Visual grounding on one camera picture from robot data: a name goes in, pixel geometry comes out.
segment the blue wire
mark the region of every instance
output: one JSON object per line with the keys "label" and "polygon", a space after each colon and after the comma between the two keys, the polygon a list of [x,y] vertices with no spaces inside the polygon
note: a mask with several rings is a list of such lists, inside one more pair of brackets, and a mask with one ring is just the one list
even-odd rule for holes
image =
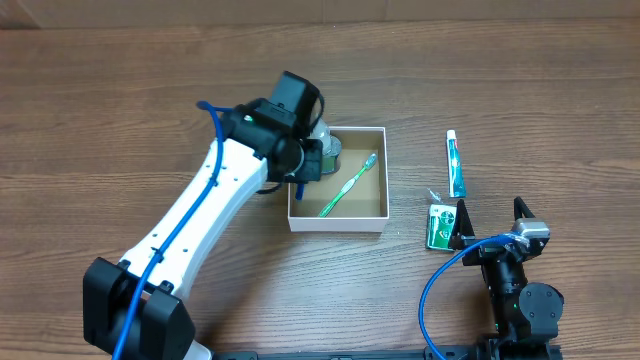
{"label": "blue wire", "polygon": [[149,261],[149,264],[144,269],[140,280],[138,281],[138,285],[133,293],[133,297],[131,298],[131,303],[129,304],[129,309],[127,310],[127,317],[124,320],[124,325],[122,327],[122,331],[120,332],[120,336],[118,337],[118,342],[116,343],[116,347],[113,350],[113,360],[119,360],[122,356],[122,352],[124,351],[124,345],[127,342],[127,337],[129,337],[129,331],[131,331],[131,325],[133,325],[133,319],[136,317],[136,312],[138,310],[138,303],[140,302],[140,297],[142,296],[142,291],[144,290],[144,286],[147,284],[149,280],[149,276],[153,272],[153,268],[162,260],[163,254],[173,240],[178,236],[182,228],[187,224],[191,216],[198,210],[198,207],[204,199],[207,197],[211,189],[217,185],[218,174],[220,173],[220,168],[222,167],[222,153],[224,151],[224,133],[222,132],[222,124],[220,123],[220,119],[218,118],[217,111],[220,112],[230,112],[232,109],[230,108],[218,108],[211,106],[206,101],[199,101],[197,104],[198,108],[202,110],[207,110],[211,114],[213,118],[213,124],[216,128],[216,136],[218,137],[218,152],[216,157],[216,165],[213,168],[213,175],[207,182],[207,185],[204,187],[200,196],[196,199],[196,201],[191,205],[189,210],[184,214],[178,225],[173,229],[171,234],[167,237],[167,239],[162,243],[162,246],[158,250],[156,250],[155,255]]}
{"label": "blue wire", "polygon": [[419,317],[418,321],[420,322],[420,330],[422,330],[422,335],[424,336],[424,339],[427,341],[427,344],[429,344],[429,347],[431,348],[431,352],[433,352],[439,360],[447,360],[447,358],[444,355],[442,355],[440,351],[438,351],[438,348],[436,348],[436,344],[433,343],[433,341],[431,340],[431,337],[429,336],[429,333],[427,332],[427,328],[424,326],[424,303],[427,300],[427,295],[429,294],[429,290],[431,290],[431,287],[433,286],[433,284],[436,282],[436,280],[438,280],[438,277],[442,275],[442,273],[444,273],[445,270],[447,270],[451,265],[455,264],[456,261],[460,260],[462,257],[472,252],[473,250],[479,248],[480,246],[484,246],[488,244],[506,245],[513,241],[514,239],[509,237],[507,234],[495,235],[495,236],[486,238],[484,240],[480,240],[477,243],[469,246],[468,248],[460,251],[456,256],[452,257],[449,261],[447,261],[444,265],[442,265],[442,267],[440,267],[440,269],[438,269],[438,271],[436,271],[431,276],[431,279],[429,279],[429,281],[427,282],[427,285],[424,287],[424,290],[422,291],[422,297],[420,298],[420,310],[418,311],[418,317]]}

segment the toothbrush handle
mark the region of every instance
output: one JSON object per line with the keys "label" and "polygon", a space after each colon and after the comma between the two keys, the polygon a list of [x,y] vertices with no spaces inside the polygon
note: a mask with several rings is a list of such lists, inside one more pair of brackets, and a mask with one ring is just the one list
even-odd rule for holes
{"label": "toothbrush handle", "polygon": [[320,214],[318,215],[318,217],[327,217],[327,215],[329,215],[329,213],[331,212],[331,210],[333,210],[333,207],[336,206],[336,204],[338,203],[338,201],[340,201],[340,199],[342,199],[342,197],[349,192],[349,190],[351,190],[351,188],[353,187],[353,185],[356,184],[356,181],[358,181],[358,179],[360,178],[360,176],[362,176],[362,174],[366,171],[367,169],[365,167],[363,167],[362,169],[360,169],[360,171],[358,171],[358,173],[356,174],[356,176],[354,176],[353,178],[351,178],[351,180],[347,181],[346,184],[344,184],[344,186],[342,187],[342,189],[340,190],[340,193],[338,193],[338,195],[333,198],[333,200],[331,200],[331,202],[329,204],[327,204],[327,206],[324,207],[324,209],[322,209],[322,211],[320,212]]}
{"label": "toothbrush handle", "polygon": [[344,194],[346,194],[346,193],[341,191],[340,194],[338,194],[338,196],[333,198],[333,200],[331,200],[331,202],[328,203],[327,206],[324,207],[324,209],[322,209],[322,211],[320,212],[320,215],[318,215],[318,216],[319,217],[327,217],[327,215],[329,215],[331,210],[333,210],[333,207],[336,206],[336,204],[338,203],[338,201],[340,201],[340,199],[342,199]]}

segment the wood grain surface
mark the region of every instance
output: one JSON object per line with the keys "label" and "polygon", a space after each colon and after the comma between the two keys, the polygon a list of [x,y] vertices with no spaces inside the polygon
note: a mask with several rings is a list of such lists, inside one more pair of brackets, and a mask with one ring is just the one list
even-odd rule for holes
{"label": "wood grain surface", "polygon": [[[0,33],[0,359],[106,359],[82,339],[82,276],[163,216],[213,138],[194,103],[313,81],[332,125],[386,126],[381,235],[292,234],[286,193],[254,196],[188,302],[221,350],[419,349],[427,188],[456,129],[478,236],[522,196],[552,240],[525,265],[566,298],[567,359],[640,351],[640,22],[470,21]],[[437,344],[491,331],[478,268],[436,284]]]}
{"label": "wood grain surface", "polygon": [[637,0],[0,0],[0,27],[43,29],[639,16]]}

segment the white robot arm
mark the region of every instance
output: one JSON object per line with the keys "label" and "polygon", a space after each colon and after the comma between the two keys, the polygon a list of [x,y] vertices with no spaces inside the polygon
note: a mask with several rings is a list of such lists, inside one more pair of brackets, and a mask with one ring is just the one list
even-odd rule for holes
{"label": "white robot arm", "polygon": [[[314,113],[318,101],[321,107]],[[198,173],[153,230],[117,265],[97,258],[85,273],[85,340],[108,353],[117,348],[118,360],[210,360],[210,351],[194,341],[184,301],[224,229],[266,181],[320,179],[322,142],[309,136],[323,108],[315,86],[285,72],[269,100],[229,109],[216,126],[224,139],[217,178],[212,179],[220,145],[215,140]]]}

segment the tabletop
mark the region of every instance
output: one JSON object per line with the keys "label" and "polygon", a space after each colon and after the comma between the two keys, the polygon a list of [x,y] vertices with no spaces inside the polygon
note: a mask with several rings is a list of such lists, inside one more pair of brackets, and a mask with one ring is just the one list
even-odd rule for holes
{"label": "tabletop", "polygon": [[[82,338],[82,276],[117,262],[199,168],[198,100],[316,84],[331,125],[384,126],[382,234],[291,233],[286,191],[254,196],[198,275],[196,339],[217,351],[420,349],[428,188],[458,135],[480,237],[521,196],[551,227],[529,281],[565,297],[567,359],[640,351],[640,22],[466,21],[0,32],[0,359],[105,359]],[[453,204],[444,196],[444,201]],[[477,267],[426,305],[436,344],[493,327]]]}

